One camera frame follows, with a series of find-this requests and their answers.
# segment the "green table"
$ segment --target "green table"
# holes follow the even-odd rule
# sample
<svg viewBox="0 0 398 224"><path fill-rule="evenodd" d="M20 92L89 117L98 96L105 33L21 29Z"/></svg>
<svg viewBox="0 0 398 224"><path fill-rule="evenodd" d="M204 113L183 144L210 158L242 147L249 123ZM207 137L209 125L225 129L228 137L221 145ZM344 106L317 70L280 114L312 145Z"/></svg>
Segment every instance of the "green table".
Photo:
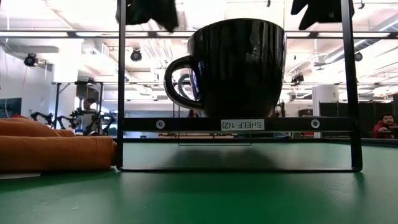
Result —
<svg viewBox="0 0 398 224"><path fill-rule="evenodd" d="M137 149L142 147L125 149L126 162L129 157L135 163L148 162L151 150L141 151L140 160ZM304 162L306 156L315 162L349 160L344 144L262 147L281 148L289 152L287 158ZM282 150L268 153L271 162L281 159L277 151ZM363 156L364 170L355 174L112 170L3 180L0 223L398 223L398 150L363 147Z"/></svg>

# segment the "orange cloth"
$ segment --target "orange cloth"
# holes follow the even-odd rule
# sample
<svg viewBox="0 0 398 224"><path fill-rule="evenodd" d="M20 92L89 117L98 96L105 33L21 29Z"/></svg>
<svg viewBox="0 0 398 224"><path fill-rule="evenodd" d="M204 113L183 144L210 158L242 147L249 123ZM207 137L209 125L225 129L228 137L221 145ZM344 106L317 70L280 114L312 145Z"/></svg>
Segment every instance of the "orange cloth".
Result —
<svg viewBox="0 0 398 224"><path fill-rule="evenodd" d="M75 137L22 116L0 119L0 172L104 170L115 150L111 137Z"/></svg>

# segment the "mug handle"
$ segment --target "mug handle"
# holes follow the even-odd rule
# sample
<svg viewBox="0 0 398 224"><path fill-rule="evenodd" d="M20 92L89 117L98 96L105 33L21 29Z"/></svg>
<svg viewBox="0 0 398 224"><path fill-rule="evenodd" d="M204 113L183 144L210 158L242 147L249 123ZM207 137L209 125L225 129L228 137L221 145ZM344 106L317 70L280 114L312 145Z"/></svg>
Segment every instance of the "mug handle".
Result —
<svg viewBox="0 0 398 224"><path fill-rule="evenodd" d="M181 68L191 68L196 71L196 65L193 61L193 57L191 55L184 56L182 58L174 60L170 65L166 68L164 74L164 88L166 90L167 96L172 99L176 104L182 106L184 108L193 109L193 110L202 110L203 105L200 101L190 100L181 95L179 95L173 85L172 75L173 72L181 69Z"/></svg>

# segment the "black mug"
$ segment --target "black mug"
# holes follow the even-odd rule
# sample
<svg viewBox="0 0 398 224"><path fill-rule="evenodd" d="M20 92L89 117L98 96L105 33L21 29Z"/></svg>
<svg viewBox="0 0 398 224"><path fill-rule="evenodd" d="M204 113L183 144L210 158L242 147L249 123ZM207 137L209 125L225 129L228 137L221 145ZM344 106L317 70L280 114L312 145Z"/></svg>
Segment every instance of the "black mug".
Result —
<svg viewBox="0 0 398 224"><path fill-rule="evenodd" d="M166 94L176 104L209 118L263 118L272 114L282 91L286 36L283 28L259 19L230 19L196 31L190 55L166 69ZM179 95L172 74L191 68L196 100Z"/></svg>

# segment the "man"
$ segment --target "man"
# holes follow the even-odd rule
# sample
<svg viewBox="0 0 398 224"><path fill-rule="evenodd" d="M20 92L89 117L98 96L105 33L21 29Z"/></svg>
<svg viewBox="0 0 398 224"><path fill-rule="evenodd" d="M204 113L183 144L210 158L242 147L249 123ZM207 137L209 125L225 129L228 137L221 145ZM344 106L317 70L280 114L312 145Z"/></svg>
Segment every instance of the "man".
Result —
<svg viewBox="0 0 398 224"><path fill-rule="evenodd" d="M389 133L382 133L384 131L390 131L390 127L397 126L394 123L394 115L391 113L384 113L381 116L381 120L377 122L377 125L373 128L373 138L384 138L384 139L392 139L394 135Z"/></svg>
<svg viewBox="0 0 398 224"><path fill-rule="evenodd" d="M77 126L81 125L81 128L83 129L83 133L89 134L92 131L97 131L98 132L98 122L95 122L90 130L87 130L87 127L93 122L93 118L96 117L94 113L97 112L96 109L91 109L91 105L95 103L94 98L88 98L85 99L83 102L83 109L84 111L87 112L93 112L93 113L85 113L77 118Z"/></svg>

